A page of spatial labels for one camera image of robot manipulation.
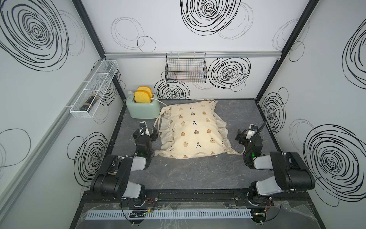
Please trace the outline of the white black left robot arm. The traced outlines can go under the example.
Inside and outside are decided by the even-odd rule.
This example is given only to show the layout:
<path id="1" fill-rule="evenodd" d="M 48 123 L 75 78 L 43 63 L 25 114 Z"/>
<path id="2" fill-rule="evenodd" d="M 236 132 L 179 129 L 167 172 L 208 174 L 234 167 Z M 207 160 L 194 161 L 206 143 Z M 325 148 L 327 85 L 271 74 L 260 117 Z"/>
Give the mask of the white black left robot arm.
<path id="1" fill-rule="evenodd" d="M 152 142 L 158 138 L 156 128 L 140 127 L 133 134 L 135 152 L 131 156 L 107 155 L 93 178 L 90 191 L 108 198 L 144 200 L 145 187 L 131 182 L 134 171 L 148 169 L 153 158 Z"/>

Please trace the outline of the cream animal print pillow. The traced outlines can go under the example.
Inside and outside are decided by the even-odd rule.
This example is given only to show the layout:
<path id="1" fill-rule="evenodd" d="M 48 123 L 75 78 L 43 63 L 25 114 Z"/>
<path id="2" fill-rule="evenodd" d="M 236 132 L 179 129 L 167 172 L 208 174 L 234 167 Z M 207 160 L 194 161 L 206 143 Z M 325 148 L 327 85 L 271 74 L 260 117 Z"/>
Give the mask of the cream animal print pillow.
<path id="1" fill-rule="evenodd" d="M 163 107 L 154 122 L 162 146 L 154 154 L 175 159 L 236 155 L 216 105 L 215 100 L 201 100 Z"/>

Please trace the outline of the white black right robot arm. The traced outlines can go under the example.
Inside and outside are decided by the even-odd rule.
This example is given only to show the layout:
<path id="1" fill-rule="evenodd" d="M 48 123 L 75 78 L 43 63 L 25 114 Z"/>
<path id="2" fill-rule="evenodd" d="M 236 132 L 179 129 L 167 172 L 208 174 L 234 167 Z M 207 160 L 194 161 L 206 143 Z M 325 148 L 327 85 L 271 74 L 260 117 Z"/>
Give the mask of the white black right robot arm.
<path id="1" fill-rule="evenodd" d="M 247 167 L 254 170 L 271 170 L 273 176 L 251 183 L 248 198 L 271 196 L 289 190 L 307 191 L 315 188 L 315 178 L 297 152 L 272 151 L 262 154 L 263 139 L 260 128 L 254 126 L 238 130 L 235 140 L 244 146 L 242 155 Z"/>

